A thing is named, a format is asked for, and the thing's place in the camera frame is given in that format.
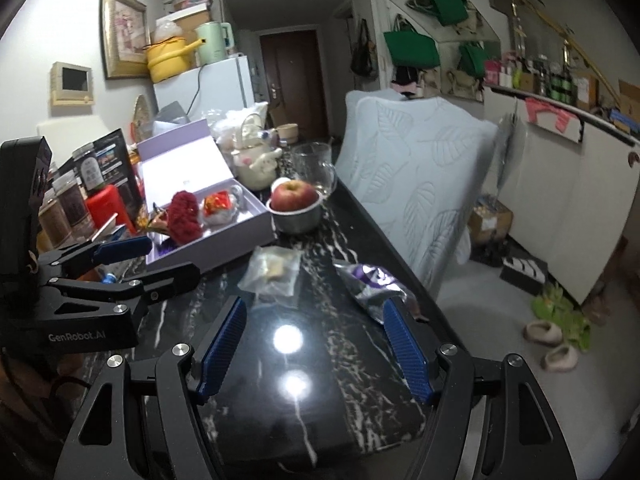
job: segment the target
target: gray floor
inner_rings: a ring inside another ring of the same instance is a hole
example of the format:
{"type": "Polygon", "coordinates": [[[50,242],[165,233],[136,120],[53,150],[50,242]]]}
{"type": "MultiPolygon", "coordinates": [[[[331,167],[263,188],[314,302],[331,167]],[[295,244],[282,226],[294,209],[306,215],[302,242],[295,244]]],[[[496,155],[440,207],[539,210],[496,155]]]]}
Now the gray floor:
{"type": "MultiPolygon", "coordinates": [[[[438,306],[473,355],[501,360],[517,352],[526,359],[558,418],[579,480],[599,478],[606,470],[621,445],[620,427],[640,404],[640,312],[621,283],[612,283],[606,295],[612,316],[605,327],[593,327],[591,351],[565,374],[540,368],[546,348],[521,336],[533,320],[532,297],[500,280],[498,269],[452,264],[438,296],[438,306]]],[[[484,402],[470,422],[460,480],[474,470],[483,409],[484,402]]]]}

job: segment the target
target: person's hand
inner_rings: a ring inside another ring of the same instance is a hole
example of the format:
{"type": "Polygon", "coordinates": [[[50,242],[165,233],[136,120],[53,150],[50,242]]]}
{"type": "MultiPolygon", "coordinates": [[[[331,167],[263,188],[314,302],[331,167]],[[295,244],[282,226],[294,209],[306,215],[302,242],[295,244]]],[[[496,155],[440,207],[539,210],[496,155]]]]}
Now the person's hand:
{"type": "MultiPolygon", "coordinates": [[[[22,391],[32,400],[32,404],[39,407],[39,399],[47,399],[51,393],[51,385],[53,381],[46,381],[37,373],[36,370],[29,365],[12,359],[7,358],[9,361],[9,367],[11,368],[12,376],[15,383],[20,386],[22,391]]],[[[58,375],[70,376],[75,373],[82,366],[82,354],[68,354],[62,356],[58,362],[58,375]]],[[[72,397],[77,393],[77,389],[74,388],[74,384],[63,384],[58,389],[58,393],[64,397],[72,397]]],[[[25,420],[36,421],[36,416],[31,413],[31,410],[22,402],[22,399],[15,391],[12,384],[9,382],[6,370],[0,362],[0,402],[7,405],[11,410],[20,415],[25,420]]]]}

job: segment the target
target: red plush toy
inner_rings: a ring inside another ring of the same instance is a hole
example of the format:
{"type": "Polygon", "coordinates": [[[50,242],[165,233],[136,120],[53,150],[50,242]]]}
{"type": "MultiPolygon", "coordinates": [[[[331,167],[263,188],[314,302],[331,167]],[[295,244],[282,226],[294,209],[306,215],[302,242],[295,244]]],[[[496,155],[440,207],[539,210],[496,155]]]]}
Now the red plush toy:
{"type": "Polygon", "coordinates": [[[167,217],[169,234],[179,246],[202,236],[202,227],[198,222],[198,200],[193,193],[176,193],[167,209],[167,217]]]}

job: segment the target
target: refrigerator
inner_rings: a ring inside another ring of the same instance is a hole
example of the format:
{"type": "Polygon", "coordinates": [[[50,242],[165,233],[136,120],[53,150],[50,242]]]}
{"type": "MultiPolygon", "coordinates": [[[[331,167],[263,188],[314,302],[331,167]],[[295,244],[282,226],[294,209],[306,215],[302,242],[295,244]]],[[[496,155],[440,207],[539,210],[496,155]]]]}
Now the refrigerator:
{"type": "Polygon", "coordinates": [[[232,57],[194,68],[154,85],[158,108],[178,101],[189,118],[196,121],[203,112],[241,110],[255,103],[249,62],[246,56],[232,57]]]}

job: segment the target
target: purple box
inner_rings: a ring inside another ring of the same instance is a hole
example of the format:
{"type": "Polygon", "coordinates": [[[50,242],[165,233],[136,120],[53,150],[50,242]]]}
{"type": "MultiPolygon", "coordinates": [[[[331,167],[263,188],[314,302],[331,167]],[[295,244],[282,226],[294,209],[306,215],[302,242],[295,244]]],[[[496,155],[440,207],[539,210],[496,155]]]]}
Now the purple box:
{"type": "Polygon", "coordinates": [[[207,272],[276,239],[271,215],[233,178],[206,121],[185,124],[140,146],[143,144],[140,172],[150,209],[154,202],[168,207],[172,196],[183,189],[192,192],[199,202],[232,185],[244,191],[244,208],[232,222],[205,229],[202,238],[190,244],[174,248],[168,237],[150,234],[154,246],[146,257],[148,270],[193,262],[200,272],[207,272]]]}

